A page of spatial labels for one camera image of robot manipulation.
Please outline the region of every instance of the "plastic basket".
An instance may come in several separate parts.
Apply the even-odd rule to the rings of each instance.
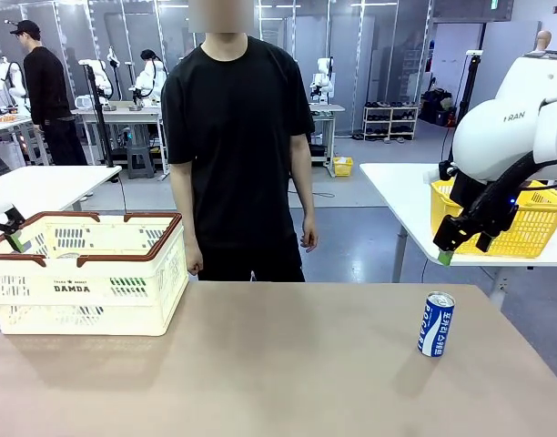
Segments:
[[[335,176],[349,176],[353,168],[353,159],[345,157],[333,158]]]
[[[163,335],[187,285],[181,216],[44,212],[0,237],[4,334]]]
[[[457,217],[462,208],[454,203],[451,194],[453,180],[434,182],[432,186],[432,233],[436,233],[445,216]],[[537,181],[531,187],[543,187]],[[557,229],[557,190],[522,191],[517,199],[519,211],[511,229],[496,238],[487,253],[475,248],[479,235],[462,243],[456,253],[470,255],[503,256],[514,258],[539,257]]]

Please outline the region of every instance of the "yellow bin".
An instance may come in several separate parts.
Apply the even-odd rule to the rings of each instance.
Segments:
[[[453,180],[440,180],[431,184],[432,235],[438,230],[444,216],[457,217],[462,211],[462,208],[449,198],[452,184]],[[533,181],[531,187],[543,187],[543,184]],[[476,235],[462,243],[456,253],[516,258],[539,257],[557,228],[557,190],[522,191],[517,204],[519,211],[511,229],[502,232],[492,242],[489,252],[481,252],[475,248],[479,239],[479,235]]]
[[[349,176],[353,168],[353,159],[345,157],[333,158],[335,176]]]

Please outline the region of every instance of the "blue can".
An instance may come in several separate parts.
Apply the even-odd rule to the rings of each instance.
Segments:
[[[450,294],[434,291],[426,298],[418,349],[427,357],[444,353],[453,312],[454,298]]]

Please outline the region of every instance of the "green tape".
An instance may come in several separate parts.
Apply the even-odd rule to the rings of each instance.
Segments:
[[[454,252],[441,250],[439,254],[439,261],[443,266],[450,266]]]
[[[13,250],[19,253],[24,253],[24,245],[20,243],[19,232],[15,232],[12,235],[6,235],[5,239]]]

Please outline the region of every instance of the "cream plastic crate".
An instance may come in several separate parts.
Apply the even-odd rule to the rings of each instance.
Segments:
[[[0,237],[4,334],[159,336],[187,285],[181,216],[40,213]]]

